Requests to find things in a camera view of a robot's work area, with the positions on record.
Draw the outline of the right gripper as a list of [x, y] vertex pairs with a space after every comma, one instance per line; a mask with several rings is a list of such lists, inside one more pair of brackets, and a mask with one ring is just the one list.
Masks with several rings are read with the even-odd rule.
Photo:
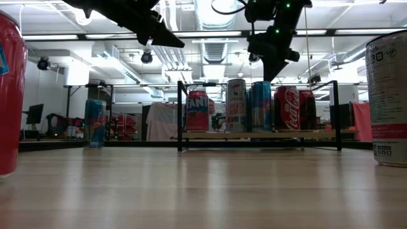
[[272, 31], [261, 32], [247, 38], [248, 51], [263, 62], [263, 80], [271, 82], [288, 65], [286, 60], [297, 62], [300, 55], [292, 50], [291, 43], [296, 33]]

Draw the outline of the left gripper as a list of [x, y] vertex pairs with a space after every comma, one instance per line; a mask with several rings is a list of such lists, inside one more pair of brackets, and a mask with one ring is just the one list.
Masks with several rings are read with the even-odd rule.
[[127, 29], [137, 35], [140, 44], [146, 45], [151, 36], [152, 45], [166, 46], [173, 48], [184, 48], [184, 43], [168, 29], [161, 28], [156, 30], [160, 23], [161, 16], [153, 10], [133, 10], [127, 20]]

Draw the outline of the red Coca-Cola can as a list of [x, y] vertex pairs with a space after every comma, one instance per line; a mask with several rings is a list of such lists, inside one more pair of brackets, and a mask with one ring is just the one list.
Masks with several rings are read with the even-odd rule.
[[278, 87], [274, 93], [275, 128], [300, 130], [300, 93], [295, 86]]
[[300, 90], [300, 129], [316, 130], [317, 114], [315, 96], [311, 90]]

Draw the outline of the white Celsius peach can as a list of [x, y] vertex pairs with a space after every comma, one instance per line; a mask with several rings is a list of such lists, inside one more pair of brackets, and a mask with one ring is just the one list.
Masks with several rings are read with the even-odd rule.
[[407, 167], [407, 29], [366, 44], [374, 159]]
[[246, 84], [244, 80], [229, 80], [226, 86], [226, 131], [247, 129]]

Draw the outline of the red Fanta strawberry can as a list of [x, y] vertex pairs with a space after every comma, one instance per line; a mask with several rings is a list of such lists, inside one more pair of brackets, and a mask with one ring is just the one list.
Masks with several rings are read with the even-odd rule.
[[191, 91], [186, 98], [186, 131], [209, 130], [209, 98], [204, 91]]
[[0, 10], [0, 179], [17, 167], [26, 64], [20, 25]]

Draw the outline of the white ceiling pipe bundle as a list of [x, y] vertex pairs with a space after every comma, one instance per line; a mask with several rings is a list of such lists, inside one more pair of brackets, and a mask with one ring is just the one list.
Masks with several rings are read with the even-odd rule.
[[[177, 24], [176, 0], [159, 0], [153, 8], [158, 8], [162, 16], [161, 21], [165, 22], [167, 28], [172, 32], [179, 31]], [[150, 46], [162, 63], [162, 76], [169, 83], [182, 81], [183, 83], [193, 83], [192, 68], [188, 65], [186, 54], [182, 48], [171, 48], [164, 46]]]

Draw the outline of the ceiling air vent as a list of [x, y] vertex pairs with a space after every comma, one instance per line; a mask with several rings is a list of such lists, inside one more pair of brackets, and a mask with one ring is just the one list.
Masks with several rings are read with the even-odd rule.
[[202, 45], [202, 52], [208, 64], [222, 64], [228, 53], [228, 44], [205, 43]]

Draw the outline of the person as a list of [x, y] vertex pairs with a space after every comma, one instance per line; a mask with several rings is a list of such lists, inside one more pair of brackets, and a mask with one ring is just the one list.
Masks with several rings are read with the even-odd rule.
[[215, 103], [209, 99], [209, 132], [226, 131], [226, 108], [225, 104]]

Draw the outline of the white hanging cloth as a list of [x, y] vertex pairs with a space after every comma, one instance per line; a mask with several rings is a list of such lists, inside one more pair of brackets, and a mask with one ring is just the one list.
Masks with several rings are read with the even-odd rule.
[[177, 106], [153, 103], [149, 109], [146, 124], [147, 141], [174, 141], [177, 137]]

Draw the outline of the red bins rack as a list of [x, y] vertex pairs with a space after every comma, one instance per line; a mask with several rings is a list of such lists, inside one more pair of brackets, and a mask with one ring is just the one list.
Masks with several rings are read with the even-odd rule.
[[138, 141], [138, 115], [112, 113], [110, 117], [110, 139], [115, 141]]

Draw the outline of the red cloth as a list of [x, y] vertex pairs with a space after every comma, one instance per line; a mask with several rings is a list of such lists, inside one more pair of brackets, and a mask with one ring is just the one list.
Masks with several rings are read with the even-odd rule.
[[354, 112], [354, 125], [357, 130], [356, 139], [362, 142], [371, 142], [371, 119], [368, 102], [352, 103]]

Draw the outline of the small black monitor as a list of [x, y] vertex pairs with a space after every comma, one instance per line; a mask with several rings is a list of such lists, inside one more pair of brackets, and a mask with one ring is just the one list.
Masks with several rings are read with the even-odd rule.
[[33, 125], [41, 123], [41, 118], [43, 114], [44, 104], [37, 104], [29, 107], [27, 112], [26, 124]]

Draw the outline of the white rectangular ceiling duct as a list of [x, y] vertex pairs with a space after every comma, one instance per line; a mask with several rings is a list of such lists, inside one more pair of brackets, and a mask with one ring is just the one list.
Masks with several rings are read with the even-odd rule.
[[131, 70], [126, 63], [120, 60], [120, 51], [116, 46], [107, 46], [103, 42], [96, 42], [92, 46], [92, 62], [99, 68], [110, 69], [112, 73], [108, 73], [108, 75], [112, 78], [115, 75], [123, 78], [122, 85], [139, 85], [152, 98], [164, 99], [162, 90], [148, 87], [149, 82], [143, 81], [139, 73]]

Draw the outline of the black metal shelf frame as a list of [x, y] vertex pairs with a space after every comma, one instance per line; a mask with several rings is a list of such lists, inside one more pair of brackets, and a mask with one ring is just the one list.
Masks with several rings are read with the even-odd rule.
[[189, 148], [313, 148], [335, 147], [342, 150], [342, 138], [339, 118], [338, 82], [329, 81], [334, 92], [334, 114], [336, 127], [332, 131], [288, 131], [266, 133], [188, 133], [185, 130], [185, 106], [182, 95], [188, 95], [188, 87], [182, 81], [177, 82], [177, 150], [186, 151]]

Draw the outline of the grey diagonal ceiling duct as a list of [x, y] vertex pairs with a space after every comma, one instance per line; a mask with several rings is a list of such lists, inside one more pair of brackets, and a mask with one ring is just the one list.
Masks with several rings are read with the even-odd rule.
[[367, 42], [362, 43], [361, 45], [357, 46], [351, 51], [346, 52], [345, 54], [337, 55], [335, 61], [331, 62], [331, 67], [340, 69], [340, 66], [344, 64], [349, 64], [364, 58], [366, 55], [366, 45]]

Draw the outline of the black background stand frame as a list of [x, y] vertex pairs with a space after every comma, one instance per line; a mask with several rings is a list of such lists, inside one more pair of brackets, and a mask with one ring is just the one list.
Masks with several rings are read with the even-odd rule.
[[[66, 118], [71, 118], [70, 117], [70, 111], [71, 111], [71, 97], [74, 96], [74, 94], [81, 88], [98, 88], [98, 90], [105, 90], [106, 93], [110, 93], [110, 99], [107, 100], [106, 104], [107, 106], [110, 106], [110, 110], [109, 111], [109, 118], [112, 115], [112, 104], [114, 102], [114, 85], [112, 84], [105, 84], [104, 81], [99, 83], [99, 84], [95, 84], [95, 83], [88, 83], [86, 85], [64, 85], [64, 88], [67, 88], [67, 105], [66, 105]], [[80, 97], [80, 106], [75, 106], [73, 111], [77, 112], [77, 111], [83, 111], [80, 113], [80, 115], [85, 114], [85, 110], [83, 110], [85, 108], [85, 103], [84, 101], [87, 100], [85, 98]]]

